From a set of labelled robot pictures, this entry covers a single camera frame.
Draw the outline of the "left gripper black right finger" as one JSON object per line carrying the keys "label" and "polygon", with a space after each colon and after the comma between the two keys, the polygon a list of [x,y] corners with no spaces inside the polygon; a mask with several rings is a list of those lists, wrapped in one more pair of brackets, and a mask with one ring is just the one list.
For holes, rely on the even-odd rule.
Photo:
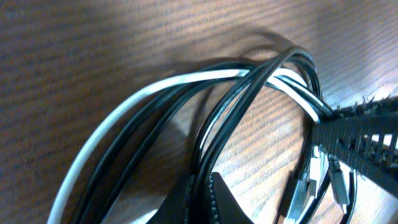
{"label": "left gripper black right finger", "polygon": [[199,223],[253,224],[239,206],[220,173],[213,172],[200,193]]}

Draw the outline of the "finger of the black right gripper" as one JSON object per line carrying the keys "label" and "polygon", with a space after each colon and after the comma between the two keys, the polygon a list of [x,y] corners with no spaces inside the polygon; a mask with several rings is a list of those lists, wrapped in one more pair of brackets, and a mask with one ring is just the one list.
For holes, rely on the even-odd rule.
{"label": "finger of the black right gripper", "polygon": [[335,110],[312,143],[397,196],[397,97]]}

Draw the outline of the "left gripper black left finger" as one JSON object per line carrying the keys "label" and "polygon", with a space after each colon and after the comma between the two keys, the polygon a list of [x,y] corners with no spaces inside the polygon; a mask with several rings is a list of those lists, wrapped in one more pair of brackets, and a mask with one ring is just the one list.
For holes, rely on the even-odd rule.
{"label": "left gripper black left finger", "polygon": [[194,176],[182,175],[147,224],[187,224]]}

